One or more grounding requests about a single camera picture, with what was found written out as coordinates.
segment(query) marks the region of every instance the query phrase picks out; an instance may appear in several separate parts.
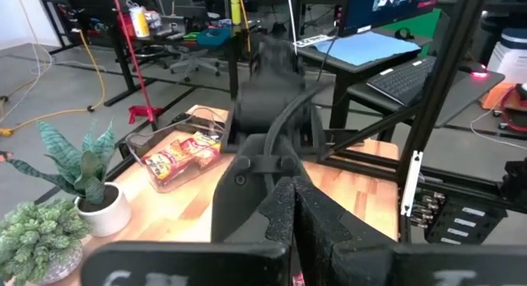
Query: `keyboard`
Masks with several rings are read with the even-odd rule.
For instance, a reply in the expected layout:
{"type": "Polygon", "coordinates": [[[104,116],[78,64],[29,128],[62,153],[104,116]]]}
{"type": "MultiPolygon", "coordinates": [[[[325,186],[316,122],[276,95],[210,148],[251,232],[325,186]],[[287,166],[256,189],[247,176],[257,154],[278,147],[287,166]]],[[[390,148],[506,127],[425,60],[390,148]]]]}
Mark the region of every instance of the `keyboard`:
{"type": "Polygon", "coordinates": [[[426,56],[389,68],[368,79],[366,84],[401,105],[408,105],[422,90],[436,58],[426,56]]]}

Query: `snack bag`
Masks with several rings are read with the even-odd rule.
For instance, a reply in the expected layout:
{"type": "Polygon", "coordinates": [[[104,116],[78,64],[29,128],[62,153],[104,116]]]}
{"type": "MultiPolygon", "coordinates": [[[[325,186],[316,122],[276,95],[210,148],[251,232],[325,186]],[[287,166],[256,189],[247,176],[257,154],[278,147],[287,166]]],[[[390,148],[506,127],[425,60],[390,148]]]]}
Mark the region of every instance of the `snack bag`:
{"type": "Polygon", "coordinates": [[[211,165],[220,157],[220,143],[201,132],[196,132],[192,138],[184,140],[181,148],[192,156],[201,168],[211,165]]]}
{"type": "Polygon", "coordinates": [[[142,159],[153,174],[156,183],[164,185],[183,172],[192,156],[181,149],[180,141],[174,141],[164,150],[142,159]]]}

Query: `wooden table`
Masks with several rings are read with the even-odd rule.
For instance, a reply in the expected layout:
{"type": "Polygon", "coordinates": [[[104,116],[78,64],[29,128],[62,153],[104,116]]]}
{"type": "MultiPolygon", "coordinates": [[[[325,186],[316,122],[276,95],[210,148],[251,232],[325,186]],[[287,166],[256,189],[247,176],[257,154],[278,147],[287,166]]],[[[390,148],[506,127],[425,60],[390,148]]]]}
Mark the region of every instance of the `wooden table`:
{"type": "MultiPolygon", "coordinates": [[[[199,107],[196,105],[189,112],[199,107]]],[[[226,119],[227,111],[210,109],[226,119]]],[[[197,113],[202,118],[210,119],[212,116],[208,110],[197,113]]],[[[174,132],[150,152],[159,151],[180,135],[174,132]]],[[[370,139],[354,149],[395,159],[399,155],[396,145],[370,139]]],[[[164,194],[154,191],[147,172],[135,163],[114,181],[121,186],[132,205],[130,223],[113,236],[87,237],[84,240],[85,256],[108,242],[120,240],[210,241],[212,196],[217,181],[232,158],[232,155],[225,155],[211,170],[164,194]]],[[[394,182],[310,162],[304,162],[304,167],[313,183],[325,194],[386,236],[397,240],[399,213],[397,185],[394,182]]],[[[79,273],[77,269],[55,285],[80,285],[79,273]]]]}

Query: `gray floor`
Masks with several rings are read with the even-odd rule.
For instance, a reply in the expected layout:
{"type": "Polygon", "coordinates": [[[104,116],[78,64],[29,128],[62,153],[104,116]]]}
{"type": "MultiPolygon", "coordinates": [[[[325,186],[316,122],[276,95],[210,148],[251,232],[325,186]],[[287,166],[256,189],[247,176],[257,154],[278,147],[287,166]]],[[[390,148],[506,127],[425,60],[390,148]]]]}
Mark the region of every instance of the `gray floor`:
{"type": "MultiPolygon", "coordinates": [[[[94,56],[99,65],[105,67],[107,71],[120,72],[119,66],[114,62],[114,54],[107,49],[94,49],[94,56]]],[[[96,73],[79,68],[63,66],[61,62],[78,61],[89,63],[84,49],[71,49],[56,55],[54,65],[42,78],[35,89],[21,103],[19,108],[4,120],[0,127],[11,128],[19,123],[35,118],[39,115],[48,114],[57,110],[67,110],[76,108],[86,108],[88,105],[95,104],[100,98],[100,86],[96,73]]],[[[32,48],[23,45],[9,50],[0,51],[0,95],[5,95],[18,87],[23,82],[33,78],[29,69],[36,65],[32,48]]],[[[179,75],[171,75],[166,70],[158,67],[148,67],[143,69],[143,74],[148,77],[158,77],[169,80],[180,80],[179,75]]],[[[240,67],[240,80],[248,77],[246,68],[240,67]]],[[[106,84],[106,98],[118,94],[124,89],[124,81],[119,75],[103,73],[106,84]]],[[[308,74],[308,78],[313,79],[313,73],[308,74]]],[[[331,75],[325,75],[325,80],[332,79],[331,75]]],[[[223,73],[220,77],[214,77],[211,73],[200,71],[195,73],[192,83],[199,85],[219,87],[228,89],[228,75],[223,73]]],[[[153,106],[163,107],[177,96],[187,91],[189,87],[182,85],[165,84],[156,82],[148,87],[148,93],[153,106]]],[[[11,98],[11,104],[16,103],[23,95],[23,91],[16,93],[11,98]]],[[[315,102],[320,104],[331,103],[331,91],[324,91],[315,98],[315,102]]],[[[82,136],[90,128],[90,124],[96,121],[96,132],[100,133],[107,124],[113,120],[114,130],[117,138],[122,138],[136,124],[128,124],[128,108],[131,105],[143,105],[142,94],[136,93],[129,98],[117,103],[112,107],[101,106],[92,114],[76,113],[61,115],[49,119],[53,125],[63,132],[72,141],[81,141],[82,136]]],[[[194,104],[210,105],[217,108],[228,109],[231,102],[228,93],[224,91],[213,91],[199,88],[191,93],[180,103],[175,105],[164,117],[161,122],[168,123],[170,118],[190,108],[194,104]]],[[[370,112],[369,109],[352,103],[351,109],[370,112]]],[[[330,110],[321,109],[324,125],[329,123],[330,110]]],[[[477,104],[473,104],[463,114],[452,121],[452,124],[468,128],[470,121],[483,113],[477,104]]],[[[348,128],[360,129],[377,121],[379,117],[361,114],[349,114],[347,119],[348,128]]],[[[487,116],[481,120],[476,128],[497,131],[499,120],[487,116]]],[[[394,142],[402,148],[408,135],[409,127],[398,125],[394,135],[394,142]]],[[[527,147],[526,141],[501,140],[509,143],[516,143],[527,147]]],[[[38,131],[34,124],[30,124],[20,130],[10,138],[0,137],[0,150],[15,153],[17,158],[31,162],[41,171],[53,171],[53,166],[48,158],[44,157],[44,147],[40,141],[38,131]]],[[[475,134],[453,129],[437,129],[431,136],[431,140],[425,151],[424,164],[442,168],[449,171],[463,172],[472,176],[480,176],[488,179],[500,180],[503,175],[504,162],[510,160],[521,160],[525,157],[523,150],[518,150],[506,145],[494,143],[475,134]]],[[[25,200],[34,200],[51,188],[51,184],[23,176],[14,171],[6,164],[0,165],[0,215],[4,215],[13,209],[17,203],[25,200]]],[[[486,244],[527,244],[527,217],[518,213],[509,213],[509,217],[501,222],[498,228],[486,240],[486,244]]],[[[422,231],[413,230],[415,242],[422,242],[422,231]]]]}

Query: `yellow bottle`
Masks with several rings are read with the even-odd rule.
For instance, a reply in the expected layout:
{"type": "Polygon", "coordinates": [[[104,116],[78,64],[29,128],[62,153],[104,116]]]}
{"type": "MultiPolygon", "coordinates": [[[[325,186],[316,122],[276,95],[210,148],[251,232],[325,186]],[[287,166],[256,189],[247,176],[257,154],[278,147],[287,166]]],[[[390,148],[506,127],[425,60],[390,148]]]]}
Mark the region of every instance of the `yellow bottle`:
{"type": "Polygon", "coordinates": [[[241,23],[240,0],[231,0],[231,18],[234,26],[239,26],[241,23]]]}

